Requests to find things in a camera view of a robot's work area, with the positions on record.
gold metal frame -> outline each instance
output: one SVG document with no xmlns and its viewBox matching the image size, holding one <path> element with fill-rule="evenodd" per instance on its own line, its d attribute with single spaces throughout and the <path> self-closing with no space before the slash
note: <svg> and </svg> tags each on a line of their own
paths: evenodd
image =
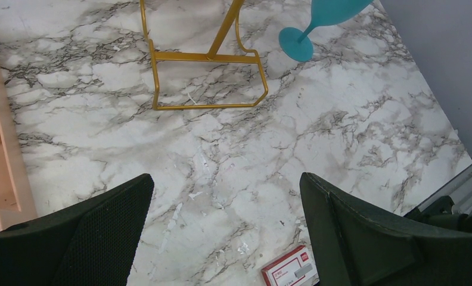
<svg viewBox="0 0 472 286">
<path fill-rule="evenodd" d="M 147 29 L 147 16 L 145 15 L 145 0 L 139 0 L 139 6 L 141 8 L 141 22 L 143 25 L 143 34 L 145 40 L 148 42 L 148 48 L 150 50 L 152 72 L 154 75 L 155 83 L 155 94 L 153 101 L 153 109 L 155 110 L 183 110 L 183 109 L 207 109 L 207 108 L 241 108 L 241 107 L 254 107 L 258 105 L 264 97 L 268 94 L 268 84 L 264 75 L 264 68 L 260 62 L 259 53 L 255 49 L 246 49 L 243 46 L 240 38 L 240 9 L 243 6 L 245 0 L 233 0 L 222 25 L 213 40 L 212 46 L 207 54 L 195 54 L 186 52 L 157 52 L 154 48 L 154 42 L 148 37 Z M 245 53 L 252 53 L 253 56 L 248 55 L 219 55 L 220 46 L 225 39 L 229 29 L 235 22 L 236 39 L 238 46 Z M 158 61 L 205 61 L 213 63 L 241 63 L 241 64 L 257 64 L 259 66 L 260 78 L 262 79 L 262 85 L 264 86 L 264 93 L 254 103 L 241 103 L 241 104 L 205 104 L 205 105 L 159 105 L 159 75 L 157 73 L 157 62 Z"/>
</svg>

white marble surface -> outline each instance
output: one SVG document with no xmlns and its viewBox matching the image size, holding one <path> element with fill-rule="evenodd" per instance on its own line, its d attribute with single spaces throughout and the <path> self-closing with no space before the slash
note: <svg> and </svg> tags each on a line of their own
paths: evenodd
<svg viewBox="0 0 472 286">
<path fill-rule="evenodd" d="M 162 49 L 207 51 L 228 0 L 148 2 Z M 308 63 L 278 46 L 309 3 L 247 1 L 241 32 L 269 95 L 245 110 L 153 111 L 137 0 L 0 0 L 0 61 L 40 215 L 141 173 L 156 189 L 129 285 L 262 285 L 309 244 L 299 178 L 313 172 L 404 214 L 471 160 L 379 3 L 313 31 Z M 230 34 L 222 52 L 236 51 Z M 256 97 L 255 67 L 159 64 L 162 101 Z"/>
</svg>

gray wall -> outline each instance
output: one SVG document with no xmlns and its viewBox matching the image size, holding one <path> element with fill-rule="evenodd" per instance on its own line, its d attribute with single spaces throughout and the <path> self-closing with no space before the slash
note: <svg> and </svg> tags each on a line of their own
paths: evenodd
<svg viewBox="0 0 472 286">
<path fill-rule="evenodd" d="M 472 0 L 381 0 L 472 156 Z"/>
</svg>

teal wine glass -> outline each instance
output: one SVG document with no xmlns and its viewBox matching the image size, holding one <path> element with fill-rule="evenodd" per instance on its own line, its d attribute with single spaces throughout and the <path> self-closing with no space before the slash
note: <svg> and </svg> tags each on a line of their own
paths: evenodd
<svg viewBox="0 0 472 286">
<path fill-rule="evenodd" d="M 313 45 L 308 34 L 314 28 L 342 23 L 359 14 L 372 0 L 312 0 L 312 20 L 304 32 L 288 27 L 280 32 L 280 46 L 296 61 L 309 61 Z"/>
</svg>

floor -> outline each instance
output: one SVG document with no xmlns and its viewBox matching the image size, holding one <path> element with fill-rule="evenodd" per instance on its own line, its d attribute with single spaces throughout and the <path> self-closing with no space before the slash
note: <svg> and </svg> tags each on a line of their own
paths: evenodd
<svg viewBox="0 0 472 286">
<path fill-rule="evenodd" d="M 158 49 L 204 52 L 229 0 L 148 1 Z M 278 45 L 307 0 L 249 0 L 241 34 L 269 95 L 254 109 L 154 111 L 137 1 L 0 0 L 0 61 L 40 215 L 139 174 L 156 182 L 129 285 L 263 285 L 309 245 L 302 172 L 402 215 L 471 163 L 378 2 L 312 32 L 313 60 Z M 234 35 L 221 52 L 236 53 Z M 163 104 L 262 93 L 245 65 L 159 64 Z"/>
</svg>

